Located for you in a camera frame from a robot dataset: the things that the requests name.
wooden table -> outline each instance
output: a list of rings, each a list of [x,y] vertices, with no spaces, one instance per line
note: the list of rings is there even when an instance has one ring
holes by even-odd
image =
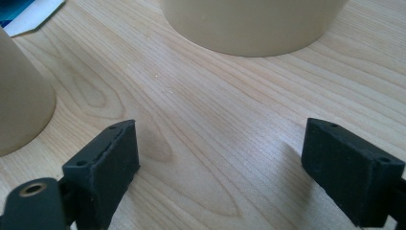
[[[0,159],[0,208],[27,180],[60,179],[66,160],[127,119],[142,168],[110,229],[355,229],[301,166],[308,117],[406,161],[404,0],[350,0],[322,38],[278,57],[192,44],[156,0],[68,0],[14,41],[57,106]]]

beige cylinder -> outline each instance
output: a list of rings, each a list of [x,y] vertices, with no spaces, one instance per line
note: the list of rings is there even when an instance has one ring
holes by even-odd
[[[55,104],[51,85],[0,28],[0,156],[32,141]]]
[[[170,25],[208,49],[267,57],[318,39],[348,0],[161,0]]]

black plastic part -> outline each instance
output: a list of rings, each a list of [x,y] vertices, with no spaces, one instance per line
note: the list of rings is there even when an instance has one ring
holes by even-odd
[[[360,227],[382,227],[405,163],[333,123],[308,119],[302,153],[306,172]]]
[[[8,196],[1,230],[66,230],[59,187],[52,178],[32,180]]]
[[[105,129],[63,167],[58,182],[27,182],[8,196],[0,230],[107,229],[140,168],[135,121]]]
[[[106,128],[63,165],[67,191],[76,191],[78,229],[107,229],[140,168],[133,120]]]
[[[392,202],[389,214],[396,219],[397,228],[406,230],[406,181],[401,180],[399,184],[393,188],[391,194]]]

table surface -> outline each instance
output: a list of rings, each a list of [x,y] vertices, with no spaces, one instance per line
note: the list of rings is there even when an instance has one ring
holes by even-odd
[[[0,158],[0,208],[23,182],[60,179],[127,119],[142,167],[109,229],[354,229],[301,166],[308,117],[406,161],[404,0],[350,0],[318,41],[278,57],[201,48],[156,0],[69,0],[14,41],[57,106],[37,138]]]

white paper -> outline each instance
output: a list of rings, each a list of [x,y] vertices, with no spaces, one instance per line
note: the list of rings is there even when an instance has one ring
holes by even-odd
[[[9,36],[21,35],[35,30],[44,22],[64,0],[35,0],[21,12],[4,30]]]

